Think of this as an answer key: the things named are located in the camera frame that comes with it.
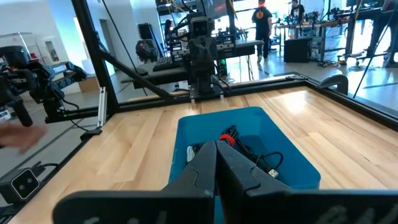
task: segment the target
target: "person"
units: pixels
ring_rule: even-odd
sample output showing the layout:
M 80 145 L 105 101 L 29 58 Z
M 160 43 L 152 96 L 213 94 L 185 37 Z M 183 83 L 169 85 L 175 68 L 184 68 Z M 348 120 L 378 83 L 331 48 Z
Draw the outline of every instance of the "person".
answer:
M 382 11 L 394 10 L 396 4 L 397 4 L 397 0 L 385 0 L 383 7 L 382 7 Z M 391 49 L 392 45 L 394 43 L 394 40 L 397 38 L 397 36 L 394 36 L 394 34 L 396 33 L 396 27 L 397 27 L 397 21 L 398 21 L 397 13 L 395 13 L 393 15 L 393 18 L 391 19 L 390 24 L 387 24 L 389 21 L 390 21 L 390 16 L 381 16 L 373 21 L 373 31 L 372 31 L 371 43 L 366 52 L 367 57 L 372 56 L 373 52 L 375 51 L 376 44 L 379 41 L 380 36 L 386 26 L 388 26 L 390 28 L 390 32 L 391 32 L 390 46 L 388 47 L 386 52 L 396 52 L 397 51 L 396 46 L 398 45 L 398 43 L 395 44 L 396 45 L 395 49 Z
M 170 35 L 172 33 L 171 27 L 172 27 L 172 21 L 170 19 L 167 19 L 164 25 L 164 37 L 166 39 L 166 43 L 169 43 L 170 40 Z
M 257 45 L 257 63 L 261 63 L 262 57 L 268 58 L 269 36 L 272 30 L 272 14 L 265 7 L 265 0 L 259 0 L 259 7 L 252 16 L 253 23 L 256 23 L 256 40 L 264 41 L 263 49 L 261 44 Z
M 45 128 L 41 126 L 25 127 L 10 122 L 0 123 L 0 146 L 18 147 L 21 154 L 25 153 L 44 136 Z
M 304 22 L 304 6 L 299 4 L 299 0 L 292 0 L 292 10 L 290 11 L 291 17 L 297 17 L 299 24 Z

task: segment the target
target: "gray floor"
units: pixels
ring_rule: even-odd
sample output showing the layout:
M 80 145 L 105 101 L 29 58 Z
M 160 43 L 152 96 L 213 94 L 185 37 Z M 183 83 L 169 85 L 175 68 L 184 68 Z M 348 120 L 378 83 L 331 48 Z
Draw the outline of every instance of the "gray floor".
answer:
M 330 36 L 334 35 L 336 32 L 337 31 L 331 31 Z M 345 45 L 344 37 L 329 37 L 328 45 L 332 47 Z M 334 53 L 329 55 L 331 59 L 335 58 L 334 56 Z M 363 69 L 356 68 L 355 60 L 349 60 L 348 65 L 344 67 L 321 68 L 315 62 L 284 63 L 283 53 L 279 54 L 277 50 L 272 51 L 269 59 L 263 61 L 260 66 L 256 64 L 256 60 L 256 56 L 252 55 L 251 65 L 254 79 L 262 79 L 289 72 L 298 72 L 316 80 L 323 80 L 335 74 L 344 74 L 349 78 L 349 92 L 351 94 L 355 92 L 363 75 Z M 239 58 L 228 59 L 227 64 L 232 82 L 245 82 L 250 80 L 248 75 L 248 63 L 245 57 L 241 57 L 240 62 Z M 398 69 L 379 68 L 381 65 L 382 58 L 377 58 L 373 61 L 372 69 L 370 69 L 365 76 L 359 88 L 358 96 L 360 99 L 365 99 L 375 105 L 398 111 Z M 117 72 L 111 77 L 118 101 L 125 102 L 130 98 L 144 96 L 142 89 L 135 90 L 132 84 L 120 84 L 120 81 L 126 77 L 125 74 L 120 72 Z M 173 90 L 173 87 L 174 84 L 161 86 L 161 88 L 165 88 L 168 91 Z M 98 98 L 98 92 L 74 93 L 66 97 L 68 101 L 80 105 L 81 108 L 97 106 Z M 46 114 L 42 105 L 37 105 L 33 101 L 26 101 L 25 106 L 28 108 L 35 124 L 44 125 Z M 79 125 L 85 126 L 87 129 L 93 129 L 96 124 L 96 118 L 77 120 L 76 122 L 79 122 Z M 26 154 L 18 154 L 17 149 L 0 150 L 0 176 L 8 173 L 11 169 L 30 167 L 37 161 L 42 161 L 43 163 L 58 163 L 80 143 L 79 137 L 83 134 L 83 131 L 73 127 L 69 121 L 46 124 L 45 126 L 47 127 L 47 134 L 45 137 L 37 146 Z M 42 174 L 40 179 L 45 177 L 45 175 L 46 173 Z M 0 207 L 4 205 L 6 205 L 6 203 L 0 197 Z

